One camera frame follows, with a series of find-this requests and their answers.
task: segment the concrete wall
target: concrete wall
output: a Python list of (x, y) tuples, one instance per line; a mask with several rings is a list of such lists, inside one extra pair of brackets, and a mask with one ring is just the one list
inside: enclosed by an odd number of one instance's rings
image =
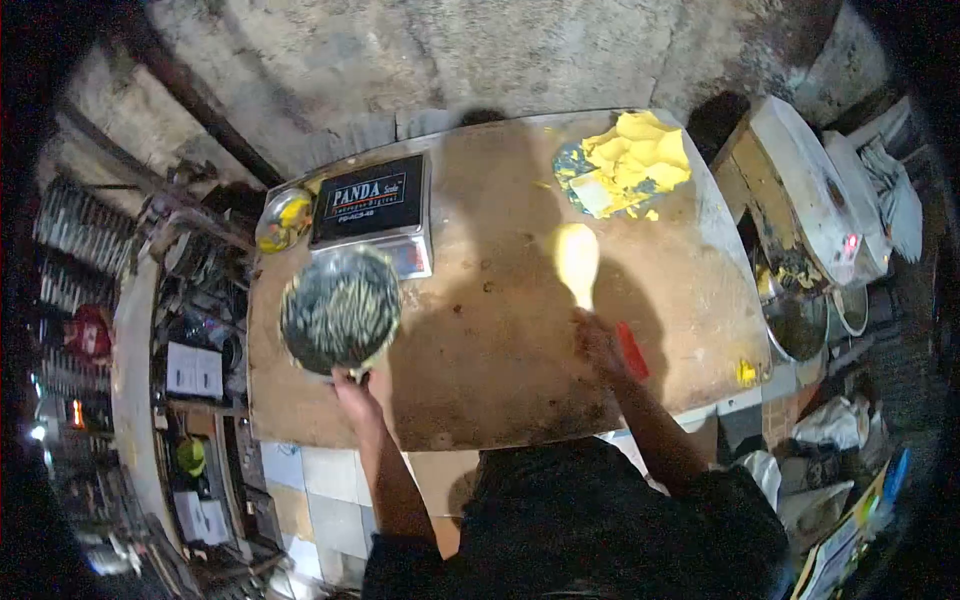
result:
[[(792, 99), (840, 0), (160, 0), (147, 10), (203, 96), (294, 177), (453, 127), (468, 108), (656, 106), (685, 121), (724, 90)], [(159, 173), (199, 148), (225, 178), (250, 178), (122, 52), (94, 51), (70, 95)]]
[(870, 24), (845, 3), (833, 34), (794, 92), (793, 104), (807, 121), (825, 127), (887, 84), (890, 71)]

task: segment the lid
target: lid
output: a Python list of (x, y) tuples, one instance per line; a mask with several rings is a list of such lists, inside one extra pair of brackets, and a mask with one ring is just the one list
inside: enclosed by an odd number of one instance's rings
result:
[(831, 283), (850, 283), (860, 233), (849, 218), (846, 187), (817, 136), (793, 107), (772, 96), (754, 112), (750, 129), (777, 170), (817, 267)]
[(864, 237), (864, 246), (860, 253), (862, 258), (867, 259), (865, 265), (868, 272), (860, 273), (858, 269), (857, 279), (869, 283), (886, 275), (890, 251), (893, 248), (880, 222), (876, 191), (870, 183), (866, 167), (847, 137), (837, 132), (824, 133), (824, 149), (847, 190), (853, 226)]

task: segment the hand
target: hand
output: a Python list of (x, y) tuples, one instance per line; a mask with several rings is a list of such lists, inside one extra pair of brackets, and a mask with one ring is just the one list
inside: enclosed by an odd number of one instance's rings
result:
[(629, 376), (620, 344), (609, 325), (582, 308), (573, 309), (573, 322), (577, 325), (573, 336), (577, 356), (608, 381)]
[(383, 408), (369, 388), (370, 378), (377, 377), (377, 373), (371, 371), (370, 377), (365, 377), (361, 383), (357, 383), (346, 369), (335, 367), (332, 374), (333, 393), (337, 395), (353, 431), (360, 435), (383, 425)]

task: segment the black shirt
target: black shirt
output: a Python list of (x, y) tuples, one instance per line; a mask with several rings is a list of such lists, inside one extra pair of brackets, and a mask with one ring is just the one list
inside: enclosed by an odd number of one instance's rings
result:
[(767, 598), (787, 539), (743, 468), (650, 488), (596, 438), (483, 452), (460, 550), (374, 536), (364, 598)]

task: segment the pipe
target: pipe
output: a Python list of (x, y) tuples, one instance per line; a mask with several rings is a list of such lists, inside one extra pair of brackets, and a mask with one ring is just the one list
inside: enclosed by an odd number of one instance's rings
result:
[(190, 67), (177, 60), (163, 45), (143, 5), (128, 2), (123, 14), (126, 16), (126, 27), (122, 35), (133, 58), (143, 63), (170, 95), (254, 177), (267, 187), (282, 184), (280, 173), (190, 83), (193, 78)]
[(69, 129), (74, 129), (83, 135), (93, 147), (99, 151), (98, 154), (105, 158), (105, 163), (110, 172), (121, 180), (133, 180), (133, 184), (139, 187), (145, 194), (153, 194), (167, 187), (166, 181), (143, 164), (133, 155), (121, 148), (110, 139), (106, 133), (103, 133), (92, 121), (86, 118), (80, 110), (72, 103), (63, 100), (58, 106), (58, 116), (65, 121)]

